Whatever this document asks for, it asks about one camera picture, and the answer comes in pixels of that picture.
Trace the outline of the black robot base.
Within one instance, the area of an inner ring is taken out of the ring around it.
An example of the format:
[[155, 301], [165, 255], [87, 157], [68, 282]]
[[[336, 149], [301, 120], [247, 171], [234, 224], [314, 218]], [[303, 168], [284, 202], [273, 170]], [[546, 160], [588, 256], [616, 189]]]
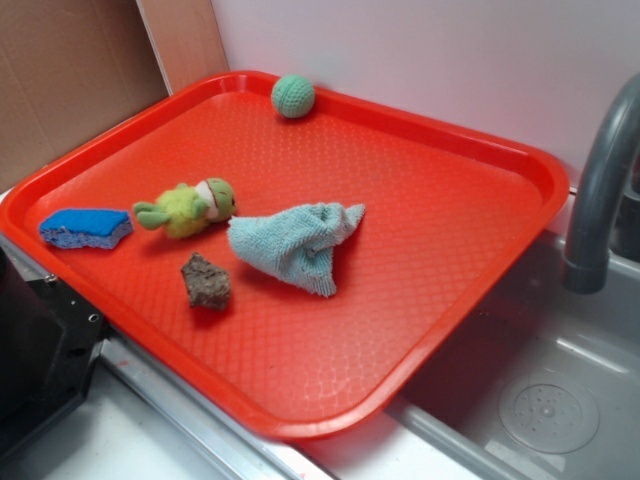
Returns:
[[1, 460], [86, 399], [104, 315], [63, 280], [26, 280], [1, 253]]

